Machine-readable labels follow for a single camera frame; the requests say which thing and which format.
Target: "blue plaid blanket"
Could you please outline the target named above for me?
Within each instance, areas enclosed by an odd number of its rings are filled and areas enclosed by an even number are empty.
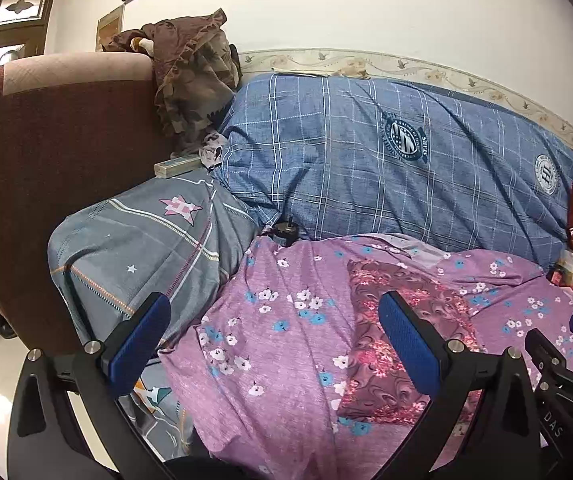
[[[543,267],[566,241],[573,151],[505,108],[377,78],[262,75],[221,127],[215,176],[260,224],[304,238],[403,233]]]

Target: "brown sofa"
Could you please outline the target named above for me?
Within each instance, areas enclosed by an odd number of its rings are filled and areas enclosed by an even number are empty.
[[[0,310],[29,348],[80,344],[49,276],[48,239],[65,216],[151,178],[168,157],[154,90],[142,54],[0,67]]]

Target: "metal screw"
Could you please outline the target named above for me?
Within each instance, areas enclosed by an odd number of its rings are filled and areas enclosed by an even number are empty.
[[[515,348],[515,346],[510,346],[507,349],[507,354],[509,354],[512,359],[520,359],[522,357],[522,352]]]
[[[465,344],[462,343],[459,339],[450,339],[447,343],[447,347],[451,350],[454,354],[459,354],[465,350]]]
[[[84,351],[87,352],[87,354],[95,354],[100,351],[100,348],[102,348],[100,341],[89,341],[84,345]]]
[[[41,357],[42,351],[39,348],[33,348],[28,354],[26,354],[26,358],[29,361],[37,361]]]

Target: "white wall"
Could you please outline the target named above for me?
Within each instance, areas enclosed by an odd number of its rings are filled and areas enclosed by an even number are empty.
[[[63,0],[48,52],[93,50],[99,18],[121,0]],[[348,48],[430,60],[498,82],[573,124],[568,0],[132,0],[123,27],[209,14],[243,52]]]

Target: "red patterned cloth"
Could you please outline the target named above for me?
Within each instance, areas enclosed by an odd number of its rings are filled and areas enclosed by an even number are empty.
[[[468,305],[457,292],[417,270],[372,260],[350,262],[348,270],[356,328],[338,416],[412,426],[429,398],[416,391],[380,325],[380,297],[396,290],[444,339],[460,339],[471,351],[479,351]],[[478,398],[479,393],[469,395],[460,422],[471,420]]]

